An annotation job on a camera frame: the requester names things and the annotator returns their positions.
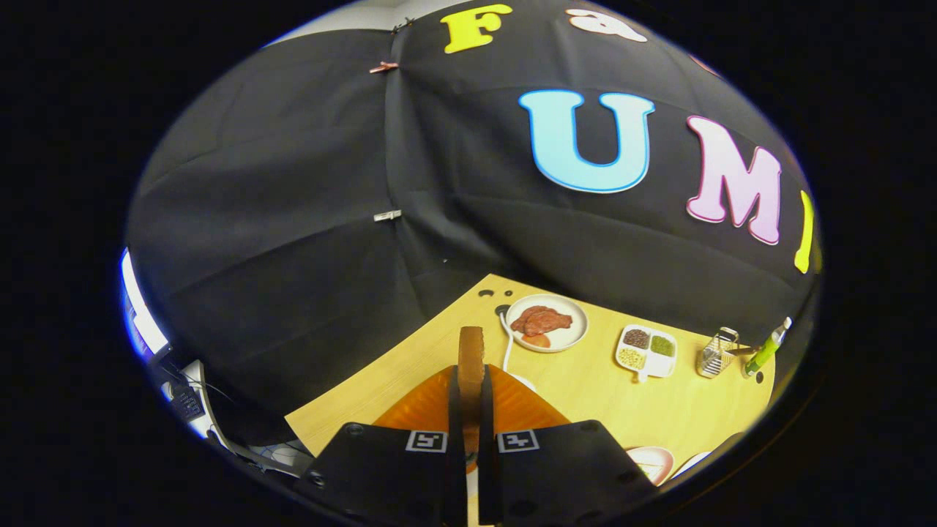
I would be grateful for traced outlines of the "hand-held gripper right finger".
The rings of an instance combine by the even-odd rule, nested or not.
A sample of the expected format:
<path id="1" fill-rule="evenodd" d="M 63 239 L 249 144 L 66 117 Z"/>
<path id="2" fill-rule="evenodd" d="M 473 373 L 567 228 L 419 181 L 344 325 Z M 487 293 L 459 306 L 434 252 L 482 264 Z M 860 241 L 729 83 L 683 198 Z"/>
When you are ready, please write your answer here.
<path id="1" fill-rule="evenodd" d="M 499 433 L 495 368 L 479 394 L 478 518 L 496 526 L 627 525 L 658 487 L 597 420 Z"/>

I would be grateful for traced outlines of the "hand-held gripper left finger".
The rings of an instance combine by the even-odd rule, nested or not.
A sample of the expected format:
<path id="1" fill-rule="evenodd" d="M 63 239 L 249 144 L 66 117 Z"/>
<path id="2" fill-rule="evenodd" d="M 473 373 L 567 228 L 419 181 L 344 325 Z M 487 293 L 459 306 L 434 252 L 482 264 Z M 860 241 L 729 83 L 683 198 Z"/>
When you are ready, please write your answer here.
<path id="1" fill-rule="evenodd" d="M 348 422 L 315 456 L 296 493 L 346 526 L 465 526 L 466 450 L 458 367 L 399 401 L 415 416 Z"/>

